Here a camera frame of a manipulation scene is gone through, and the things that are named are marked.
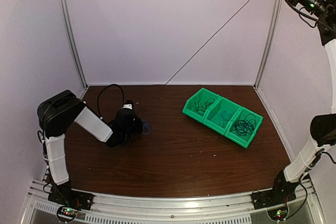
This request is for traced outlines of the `green three-compartment bin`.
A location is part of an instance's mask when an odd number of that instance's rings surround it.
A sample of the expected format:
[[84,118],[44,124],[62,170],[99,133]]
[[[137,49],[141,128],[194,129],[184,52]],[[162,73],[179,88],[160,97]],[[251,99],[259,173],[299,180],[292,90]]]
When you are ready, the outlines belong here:
[[263,117],[205,88],[187,99],[182,113],[211,130],[247,148],[255,138]]

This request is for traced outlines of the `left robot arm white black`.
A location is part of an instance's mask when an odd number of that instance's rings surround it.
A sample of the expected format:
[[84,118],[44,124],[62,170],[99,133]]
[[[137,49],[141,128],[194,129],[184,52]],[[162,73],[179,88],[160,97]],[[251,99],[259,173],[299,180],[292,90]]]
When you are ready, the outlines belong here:
[[123,145],[133,134],[143,132],[143,122],[136,115],[131,100],[117,111],[114,120],[107,123],[70,90],[42,102],[37,115],[54,194],[64,205],[71,205],[76,199],[75,192],[71,190],[65,155],[65,135],[73,123],[108,147]]

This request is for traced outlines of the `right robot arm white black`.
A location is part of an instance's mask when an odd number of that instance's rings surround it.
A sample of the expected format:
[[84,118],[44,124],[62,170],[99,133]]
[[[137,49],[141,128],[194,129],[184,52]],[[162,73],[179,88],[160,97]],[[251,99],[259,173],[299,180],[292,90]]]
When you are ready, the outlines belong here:
[[331,113],[333,83],[318,30],[309,28],[286,3],[281,6],[262,90],[291,158],[300,160],[306,143],[312,143],[312,119]]

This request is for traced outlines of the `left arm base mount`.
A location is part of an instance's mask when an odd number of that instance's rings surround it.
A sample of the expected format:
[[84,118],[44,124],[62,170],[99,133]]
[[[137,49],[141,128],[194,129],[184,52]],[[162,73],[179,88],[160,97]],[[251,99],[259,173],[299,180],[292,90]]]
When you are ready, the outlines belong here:
[[93,194],[71,190],[69,195],[66,195],[66,193],[60,195],[52,188],[48,200],[79,210],[90,210],[93,203]]

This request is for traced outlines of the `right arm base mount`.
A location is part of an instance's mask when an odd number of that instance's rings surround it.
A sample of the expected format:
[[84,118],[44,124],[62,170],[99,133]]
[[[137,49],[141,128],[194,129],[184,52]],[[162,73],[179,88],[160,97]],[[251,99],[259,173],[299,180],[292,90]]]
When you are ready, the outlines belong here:
[[255,210],[284,205],[297,198],[295,193],[286,194],[284,191],[275,193],[272,189],[265,191],[254,190],[250,196]]

